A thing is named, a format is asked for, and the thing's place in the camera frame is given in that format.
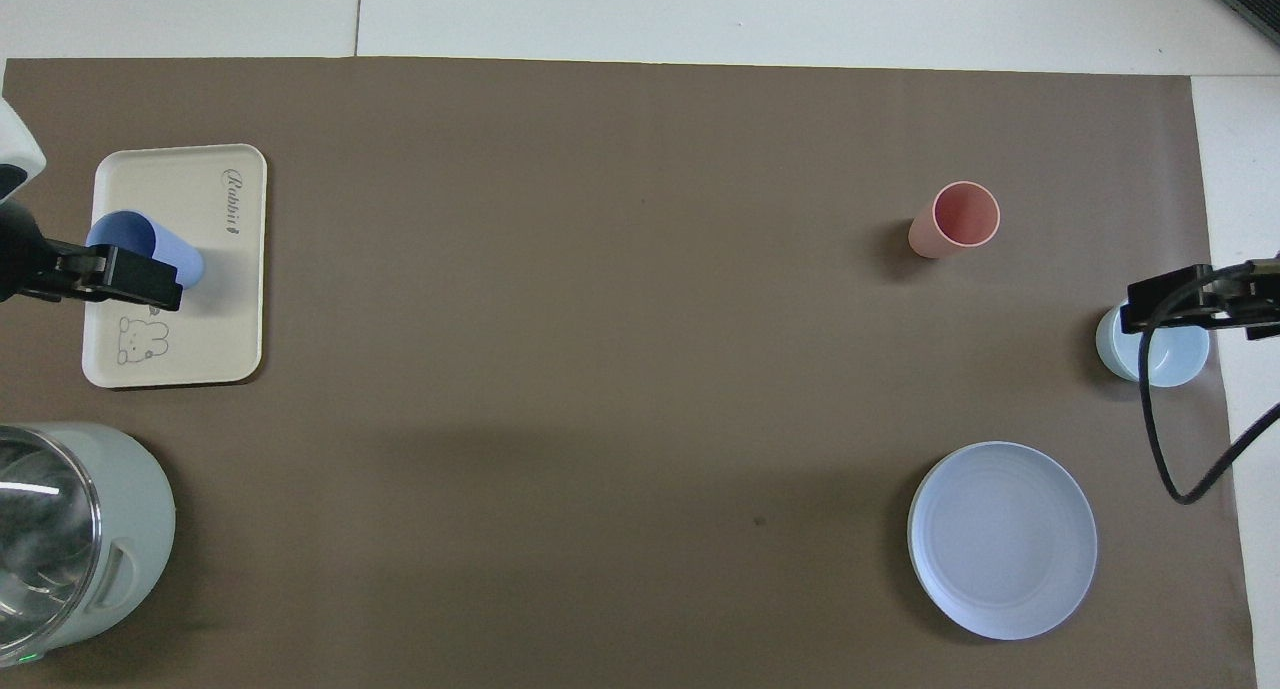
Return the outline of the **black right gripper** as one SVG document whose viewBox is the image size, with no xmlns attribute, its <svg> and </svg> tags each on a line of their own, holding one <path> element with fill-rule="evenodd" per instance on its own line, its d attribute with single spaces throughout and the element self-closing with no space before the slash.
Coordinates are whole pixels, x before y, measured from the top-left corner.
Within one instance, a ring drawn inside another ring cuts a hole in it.
<svg viewBox="0 0 1280 689">
<path fill-rule="evenodd" d="M 1208 330 L 1221 314 L 1221 324 L 1242 328 L 1249 342 L 1277 338 L 1279 257 L 1224 268 L 1217 280 L 1213 273 L 1212 266 L 1187 266 L 1130 283 L 1120 309 L 1120 330 L 1128 336 L 1152 327 Z"/>
</svg>

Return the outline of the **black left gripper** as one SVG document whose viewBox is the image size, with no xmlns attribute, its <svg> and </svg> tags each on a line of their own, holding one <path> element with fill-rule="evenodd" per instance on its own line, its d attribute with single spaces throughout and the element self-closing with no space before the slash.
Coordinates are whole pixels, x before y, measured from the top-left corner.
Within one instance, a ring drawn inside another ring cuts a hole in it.
<svg viewBox="0 0 1280 689">
<path fill-rule="evenodd" d="M 61 302 L 28 284 L 54 268 L 61 296 L 86 304 L 116 301 L 161 311 L 180 307 L 183 287 L 169 264 L 119 246 L 90 246 L 56 259 L 35 218 L 22 206 L 1 206 L 1 301 L 15 296 Z"/>
</svg>

